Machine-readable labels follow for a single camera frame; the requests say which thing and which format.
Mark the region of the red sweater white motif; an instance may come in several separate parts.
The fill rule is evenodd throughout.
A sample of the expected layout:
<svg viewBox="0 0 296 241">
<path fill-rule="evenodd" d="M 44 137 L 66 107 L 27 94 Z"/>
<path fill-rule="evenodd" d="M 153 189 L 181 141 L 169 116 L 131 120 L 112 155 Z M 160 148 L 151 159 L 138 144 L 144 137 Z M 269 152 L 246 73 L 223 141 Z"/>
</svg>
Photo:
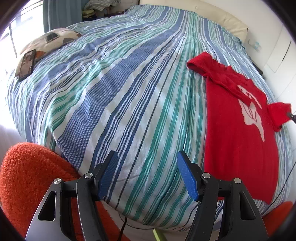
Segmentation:
<svg viewBox="0 0 296 241">
<path fill-rule="evenodd" d="M 278 184 L 275 134 L 289 120 L 289 103 L 268 103 L 253 81 L 206 52 L 187 63 L 206 80 L 204 170 L 217 179 L 240 178 L 252 198 L 271 203 Z"/>
</svg>

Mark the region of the pile of folded clothes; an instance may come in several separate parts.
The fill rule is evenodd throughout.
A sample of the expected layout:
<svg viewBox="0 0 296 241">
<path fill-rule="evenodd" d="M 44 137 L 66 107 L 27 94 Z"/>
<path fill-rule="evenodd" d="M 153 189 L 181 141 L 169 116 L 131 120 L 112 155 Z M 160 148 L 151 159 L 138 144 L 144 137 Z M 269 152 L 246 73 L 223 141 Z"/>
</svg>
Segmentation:
<svg viewBox="0 0 296 241">
<path fill-rule="evenodd" d="M 105 15 L 104 10 L 107 10 L 110 7 L 114 7 L 121 3 L 121 1 L 110 1 L 110 0 L 90 0 L 86 3 L 82 10 L 82 20 L 95 20 L 97 19 L 97 12 L 100 12 Z"/>
</svg>

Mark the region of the white wardrobe doors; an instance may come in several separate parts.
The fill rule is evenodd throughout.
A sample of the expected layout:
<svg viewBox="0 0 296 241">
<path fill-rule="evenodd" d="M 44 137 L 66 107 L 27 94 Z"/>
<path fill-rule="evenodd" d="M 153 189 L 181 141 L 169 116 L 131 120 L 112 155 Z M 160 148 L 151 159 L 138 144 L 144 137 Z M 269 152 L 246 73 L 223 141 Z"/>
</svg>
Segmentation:
<svg viewBox="0 0 296 241">
<path fill-rule="evenodd" d="M 263 68 L 263 76 L 277 101 L 295 104 L 295 42 L 282 27 L 273 52 Z"/>
</svg>

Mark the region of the dark wooden nightstand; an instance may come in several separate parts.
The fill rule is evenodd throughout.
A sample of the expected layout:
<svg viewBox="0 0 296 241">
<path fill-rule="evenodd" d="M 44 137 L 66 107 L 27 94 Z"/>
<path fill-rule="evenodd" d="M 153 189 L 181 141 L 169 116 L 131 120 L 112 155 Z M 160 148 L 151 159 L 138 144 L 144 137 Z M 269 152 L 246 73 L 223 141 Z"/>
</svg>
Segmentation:
<svg viewBox="0 0 296 241">
<path fill-rule="evenodd" d="M 263 71 L 257 66 L 257 64 L 254 61 L 252 61 L 252 64 L 254 65 L 254 67 L 257 70 L 257 72 L 262 76 L 263 75 Z"/>
</svg>

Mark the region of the orange fluffy garment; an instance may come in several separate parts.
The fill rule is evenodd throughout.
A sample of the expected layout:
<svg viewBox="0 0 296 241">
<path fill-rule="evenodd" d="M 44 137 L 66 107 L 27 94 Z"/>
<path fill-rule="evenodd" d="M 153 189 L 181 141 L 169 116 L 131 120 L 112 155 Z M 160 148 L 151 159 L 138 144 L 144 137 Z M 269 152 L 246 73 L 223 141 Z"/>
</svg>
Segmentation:
<svg viewBox="0 0 296 241">
<path fill-rule="evenodd" d="M 6 153 L 1 165 L 1 240 L 26 240 L 33 216 L 56 178 L 80 178 L 72 165 L 51 150 L 32 143 L 19 143 Z M 126 240 L 104 208 L 96 204 L 106 220 L 107 240 Z M 83 240 L 80 230 L 77 240 Z"/>
</svg>

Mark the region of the cream padded headboard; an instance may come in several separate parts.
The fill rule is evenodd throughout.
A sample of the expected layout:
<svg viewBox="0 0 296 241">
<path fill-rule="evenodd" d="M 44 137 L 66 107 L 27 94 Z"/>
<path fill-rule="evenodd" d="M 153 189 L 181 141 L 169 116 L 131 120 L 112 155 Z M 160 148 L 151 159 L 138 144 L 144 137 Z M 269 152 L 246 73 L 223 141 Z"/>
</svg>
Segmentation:
<svg viewBox="0 0 296 241">
<path fill-rule="evenodd" d="M 209 20 L 218 23 L 235 37 L 238 37 L 241 42 L 245 42 L 248 27 L 241 20 L 231 15 L 230 13 L 222 10 L 219 7 L 206 3 L 204 1 L 189 1 L 189 0 L 143 0 L 139 1 L 140 4 L 151 4 L 159 6 L 170 6 L 172 8 L 183 9 L 186 11 L 192 11 L 198 15 L 205 17 Z"/>
</svg>

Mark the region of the blue green striped bedspread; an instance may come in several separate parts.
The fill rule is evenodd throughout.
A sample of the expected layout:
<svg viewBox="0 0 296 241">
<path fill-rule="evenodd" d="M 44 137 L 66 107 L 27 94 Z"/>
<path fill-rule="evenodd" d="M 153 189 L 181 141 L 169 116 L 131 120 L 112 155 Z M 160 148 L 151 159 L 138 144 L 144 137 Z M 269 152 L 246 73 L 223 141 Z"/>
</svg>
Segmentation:
<svg viewBox="0 0 296 241">
<path fill-rule="evenodd" d="M 34 63 L 25 80 L 15 76 L 18 57 L 44 35 L 43 18 L 14 20 L 16 61 L 9 68 L 7 102 L 19 133 L 85 174 L 110 151 L 119 157 L 106 202 L 143 225 L 185 232 L 198 204 L 177 168 L 184 151 L 204 170 L 206 80 L 189 60 L 206 52 L 275 97 L 242 42 L 192 11 L 136 5 L 126 13 L 72 24 L 82 36 Z M 279 153 L 271 203 L 254 199 L 261 214 L 287 201 L 292 145 L 287 128 L 275 134 Z"/>
</svg>

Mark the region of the black smartphone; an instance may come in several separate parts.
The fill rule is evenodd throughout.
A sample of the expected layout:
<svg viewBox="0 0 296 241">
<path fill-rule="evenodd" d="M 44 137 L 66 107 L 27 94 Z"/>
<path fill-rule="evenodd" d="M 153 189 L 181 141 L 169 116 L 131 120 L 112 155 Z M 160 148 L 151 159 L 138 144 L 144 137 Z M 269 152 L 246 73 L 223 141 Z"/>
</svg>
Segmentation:
<svg viewBox="0 0 296 241">
<path fill-rule="evenodd" d="M 36 52 L 37 51 L 34 49 L 24 54 L 21 61 L 20 71 L 18 74 L 19 81 L 25 80 L 28 76 L 32 74 Z"/>
</svg>

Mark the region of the beige patterned cushion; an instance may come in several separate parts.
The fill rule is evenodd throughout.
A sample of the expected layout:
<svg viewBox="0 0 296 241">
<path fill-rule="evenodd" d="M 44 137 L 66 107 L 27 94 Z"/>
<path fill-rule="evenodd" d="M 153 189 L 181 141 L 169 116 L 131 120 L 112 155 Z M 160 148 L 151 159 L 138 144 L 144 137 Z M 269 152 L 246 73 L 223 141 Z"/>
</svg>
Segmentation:
<svg viewBox="0 0 296 241">
<path fill-rule="evenodd" d="M 29 42 L 20 52 L 18 56 L 18 65 L 16 67 L 15 76 L 19 76 L 23 56 L 32 50 L 36 50 L 34 63 L 37 63 L 48 54 L 55 50 L 73 42 L 75 39 L 80 38 L 82 35 L 69 28 L 58 28 L 46 32 L 41 37 Z"/>
</svg>

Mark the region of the teal curtain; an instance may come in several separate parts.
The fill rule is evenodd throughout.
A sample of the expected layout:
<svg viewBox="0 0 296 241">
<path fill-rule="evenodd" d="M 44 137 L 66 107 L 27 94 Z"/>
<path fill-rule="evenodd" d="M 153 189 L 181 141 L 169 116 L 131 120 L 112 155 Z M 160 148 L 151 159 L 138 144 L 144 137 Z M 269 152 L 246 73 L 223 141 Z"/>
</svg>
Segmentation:
<svg viewBox="0 0 296 241">
<path fill-rule="evenodd" d="M 88 0 L 43 0 L 45 33 L 82 22 L 82 11 L 86 3 Z"/>
</svg>

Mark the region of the wall socket with sticker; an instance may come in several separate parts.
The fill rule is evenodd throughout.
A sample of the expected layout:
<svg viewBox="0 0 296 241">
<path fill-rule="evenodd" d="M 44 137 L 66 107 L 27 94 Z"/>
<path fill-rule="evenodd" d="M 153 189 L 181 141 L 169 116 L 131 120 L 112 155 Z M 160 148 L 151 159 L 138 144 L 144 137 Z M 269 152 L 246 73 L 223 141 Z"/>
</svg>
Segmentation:
<svg viewBox="0 0 296 241">
<path fill-rule="evenodd" d="M 248 45 L 250 45 L 253 49 L 255 49 L 255 51 L 259 52 L 261 49 L 261 45 L 259 42 L 252 40 L 252 39 L 248 39 L 247 41 Z"/>
</svg>

